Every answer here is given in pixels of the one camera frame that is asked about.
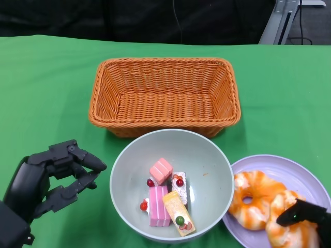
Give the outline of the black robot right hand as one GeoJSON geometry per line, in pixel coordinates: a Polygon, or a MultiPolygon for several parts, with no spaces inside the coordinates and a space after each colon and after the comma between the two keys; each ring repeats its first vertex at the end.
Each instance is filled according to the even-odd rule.
{"type": "Polygon", "coordinates": [[[303,221],[317,224],[320,247],[330,247],[330,213],[326,208],[297,198],[296,203],[276,219],[277,224],[282,227],[303,221]]]}

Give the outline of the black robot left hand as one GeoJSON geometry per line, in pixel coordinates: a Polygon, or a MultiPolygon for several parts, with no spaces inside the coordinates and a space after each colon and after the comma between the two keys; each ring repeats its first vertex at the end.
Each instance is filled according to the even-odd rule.
{"type": "Polygon", "coordinates": [[[107,166],[79,148],[72,139],[49,146],[47,151],[24,157],[5,193],[4,203],[27,223],[57,212],[95,189],[95,179],[107,166]]]}

